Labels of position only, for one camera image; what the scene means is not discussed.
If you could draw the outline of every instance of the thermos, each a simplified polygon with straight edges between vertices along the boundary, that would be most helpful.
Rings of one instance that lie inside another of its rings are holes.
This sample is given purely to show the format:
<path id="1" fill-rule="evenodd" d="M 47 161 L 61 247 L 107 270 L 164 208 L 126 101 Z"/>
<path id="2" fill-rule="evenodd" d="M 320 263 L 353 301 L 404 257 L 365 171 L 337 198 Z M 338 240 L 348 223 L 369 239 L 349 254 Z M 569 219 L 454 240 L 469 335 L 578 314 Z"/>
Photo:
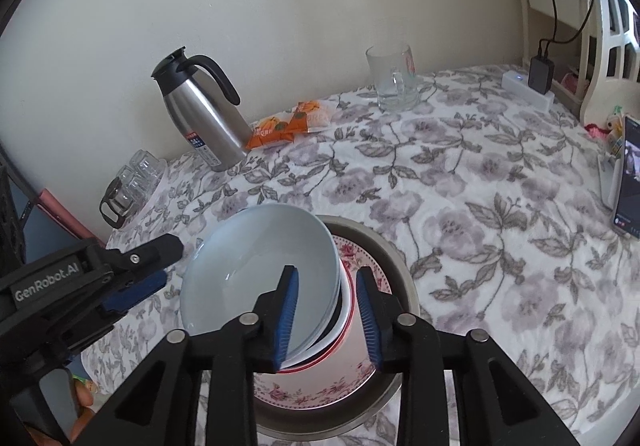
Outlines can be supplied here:
<path id="1" fill-rule="evenodd" d="M 215 61 L 187 58 L 181 47 L 156 65 L 151 77 L 175 126 L 215 171 L 245 158 L 252 130 L 236 109 L 238 92 Z"/>

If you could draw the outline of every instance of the bowl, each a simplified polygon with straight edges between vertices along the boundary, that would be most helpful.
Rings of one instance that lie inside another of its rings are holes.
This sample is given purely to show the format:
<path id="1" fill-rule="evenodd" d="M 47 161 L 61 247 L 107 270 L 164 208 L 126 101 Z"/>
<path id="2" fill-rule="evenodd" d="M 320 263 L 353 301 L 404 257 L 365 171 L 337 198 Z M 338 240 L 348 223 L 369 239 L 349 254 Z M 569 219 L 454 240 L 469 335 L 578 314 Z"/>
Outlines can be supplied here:
<path id="1" fill-rule="evenodd" d="M 334 236 L 334 242 L 336 246 L 340 239 L 339 236 Z M 354 296 L 351 295 L 352 289 L 350 287 L 350 277 L 347 270 L 344 268 L 342 261 L 340 261 L 340 294 L 339 307 L 336 306 L 336 310 L 339 309 L 335 321 L 330 321 L 328 327 L 322 332 L 321 337 L 308 349 L 303 350 L 297 356 L 290 359 L 286 359 L 282 362 L 281 371 L 290 370 L 291 368 L 304 368 L 306 362 L 314 356 L 322 356 L 324 352 L 334 343 L 344 328 L 347 326 L 347 320 L 353 314 L 351 308 L 354 304 Z"/>
<path id="2" fill-rule="evenodd" d="M 367 226 L 343 217 L 319 216 L 329 230 L 362 246 L 380 265 L 402 307 L 420 314 L 414 281 L 398 251 Z M 400 389 L 401 374 L 373 375 L 355 392 L 334 404 L 305 410 L 289 410 L 254 398 L 257 431 L 288 442 L 324 440 L 345 434 L 385 406 Z"/>
<path id="3" fill-rule="evenodd" d="M 309 410 L 334 404 L 358 390 L 374 372 L 369 361 L 360 311 L 355 302 L 356 273 L 371 267 L 378 288 L 391 292 L 382 268 L 369 253 L 350 240 L 334 236 L 348 273 L 353 311 L 335 343 L 314 361 L 277 374 L 256 374 L 254 396 L 288 410 Z"/>
<path id="4" fill-rule="evenodd" d="M 300 276 L 287 358 L 308 349 L 327 327 L 340 289 L 331 233 L 311 213 L 287 204 L 247 208 L 217 226 L 187 266 L 180 314 L 191 335 L 218 330 L 276 289 L 284 266 Z"/>

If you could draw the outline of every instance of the tablecloth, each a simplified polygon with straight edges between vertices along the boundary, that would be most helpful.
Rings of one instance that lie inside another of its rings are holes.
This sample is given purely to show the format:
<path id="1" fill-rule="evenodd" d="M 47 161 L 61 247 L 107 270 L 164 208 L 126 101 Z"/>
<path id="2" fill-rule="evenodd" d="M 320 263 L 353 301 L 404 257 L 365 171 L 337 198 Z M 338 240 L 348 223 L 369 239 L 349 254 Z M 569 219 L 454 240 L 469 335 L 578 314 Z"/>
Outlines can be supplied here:
<path id="1" fill-rule="evenodd" d="M 597 143 L 561 105 L 538 114 L 501 89 L 505 70 L 420 76 L 420 103 L 398 114 L 381 113 L 371 87 L 331 96 L 330 130 L 255 150 L 227 172 L 193 153 L 171 162 L 157 205 L 109 246 L 171 232 L 184 258 L 165 289 L 82 354 L 87 371 L 115 390 L 181 327 L 180 285 L 203 239 L 247 206 L 290 203 L 383 235 L 410 268 L 423 318 L 489 331 L 574 434 L 585 432 L 638 382 L 640 248 L 610 229 Z M 398 403 L 326 444 L 393 443 Z"/>

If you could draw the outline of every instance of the wall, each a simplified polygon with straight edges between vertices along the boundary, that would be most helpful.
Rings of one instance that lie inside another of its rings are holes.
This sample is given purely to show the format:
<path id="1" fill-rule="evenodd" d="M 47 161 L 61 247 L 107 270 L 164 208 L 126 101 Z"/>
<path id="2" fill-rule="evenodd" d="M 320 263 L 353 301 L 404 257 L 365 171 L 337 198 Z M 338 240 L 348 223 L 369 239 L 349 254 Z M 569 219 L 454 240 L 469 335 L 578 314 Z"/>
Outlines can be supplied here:
<path id="1" fill-rule="evenodd" d="M 149 74 L 213 57 L 245 118 L 368 82 L 372 27 L 406 19 L 418 71 L 522 57 L 519 0 L 23 0 L 0 39 L 0 137 L 36 188 L 106 238 L 98 201 L 139 148 L 189 149 Z"/>

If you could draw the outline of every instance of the orange snack package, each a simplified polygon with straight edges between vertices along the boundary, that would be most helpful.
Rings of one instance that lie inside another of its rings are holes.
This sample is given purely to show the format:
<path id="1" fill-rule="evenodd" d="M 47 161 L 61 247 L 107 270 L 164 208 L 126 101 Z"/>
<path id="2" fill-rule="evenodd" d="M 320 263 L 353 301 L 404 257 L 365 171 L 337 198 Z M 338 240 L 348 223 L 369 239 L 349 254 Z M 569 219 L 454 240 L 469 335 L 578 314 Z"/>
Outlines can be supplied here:
<path id="1" fill-rule="evenodd" d="M 271 145 L 276 142 L 291 142 L 293 134 L 286 132 L 292 113 L 281 112 L 268 118 L 263 118 L 254 125 L 254 134 L 246 144 L 248 150 L 259 146 Z"/>
<path id="2" fill-rule="evenodd" d="M 299 102 L 285 128 L 287 134 L 322 132 L 331 125 L 338 103 L 328 100 Z"/>

